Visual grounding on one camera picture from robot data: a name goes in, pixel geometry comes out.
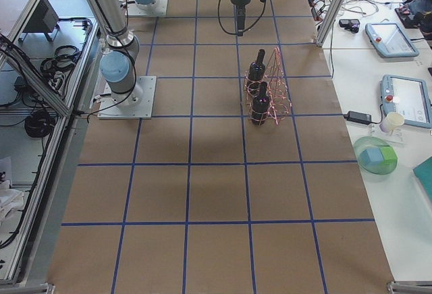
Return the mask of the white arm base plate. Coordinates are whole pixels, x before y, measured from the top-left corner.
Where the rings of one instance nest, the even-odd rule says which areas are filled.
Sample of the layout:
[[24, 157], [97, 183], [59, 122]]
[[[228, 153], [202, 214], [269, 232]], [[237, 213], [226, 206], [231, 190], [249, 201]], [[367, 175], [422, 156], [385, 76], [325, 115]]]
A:
[[[153, 103], [157, 85], [156, 76], [138, 76], [135, 88], [125, 101], [127, 94], [110, 95], [102, 98], [99, 119], [150, 119], [153, 114]], [[111, 94], [108, 83], [105, 83], [104, 93]]]
[[128, 0], [125, 14], [133, 18], [165, 17], [168, 0]]

